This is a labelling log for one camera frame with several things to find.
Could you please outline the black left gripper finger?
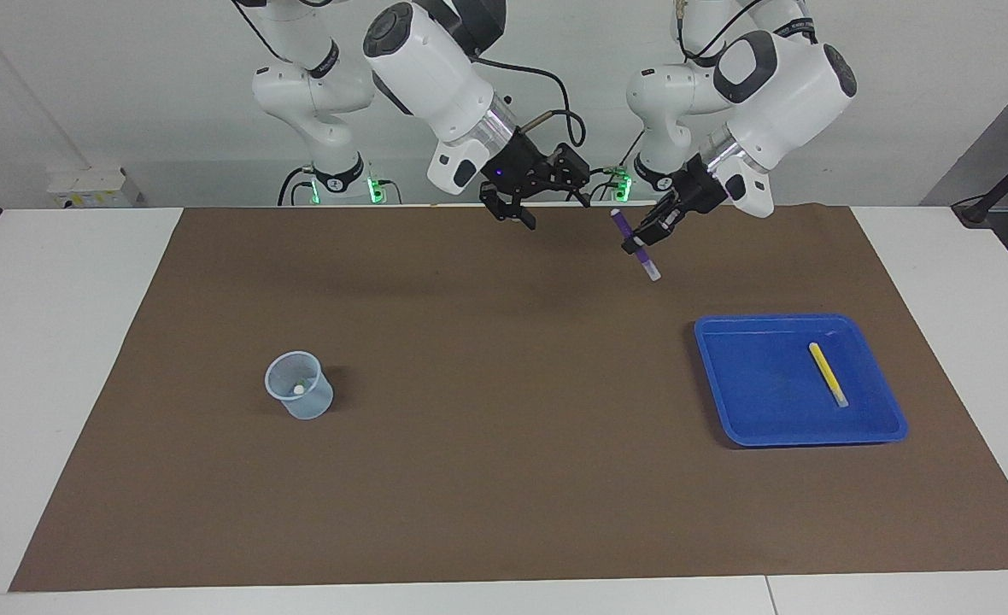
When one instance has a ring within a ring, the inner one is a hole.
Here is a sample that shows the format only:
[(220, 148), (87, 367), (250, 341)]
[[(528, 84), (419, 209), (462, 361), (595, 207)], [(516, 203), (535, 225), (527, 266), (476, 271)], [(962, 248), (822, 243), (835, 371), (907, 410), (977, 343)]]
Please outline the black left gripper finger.
[(683, 217), (681, 203), (676, 192), (667, 192), (633, 230), (633, 237), (636, 240), (665, 240)]
[(670, 237), (680, 221), (680, 214), (650, 214), (636, 227), (626, 225), (622, 249), (626, 254), (636, 255), (656, 243)]

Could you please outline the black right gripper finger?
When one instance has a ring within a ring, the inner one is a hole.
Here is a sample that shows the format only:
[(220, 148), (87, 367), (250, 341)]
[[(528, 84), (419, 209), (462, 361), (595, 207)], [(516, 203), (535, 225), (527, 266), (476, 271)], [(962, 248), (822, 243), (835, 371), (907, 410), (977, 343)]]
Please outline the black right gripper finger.
[(518, 198), (505, 202), (497, 190), (480, 190), (480, 202), (497, 221), (514, 220), (531, 231), (536, 229), (535, 215), (529, 213)]
[(570, 144), (556, 145), (555, 151), (548, 156), (548, 188), (566, 192), (582, 206), (589, 206), (589, 196), (583, 192), (589, 181), (590, 167), (586, 160)]

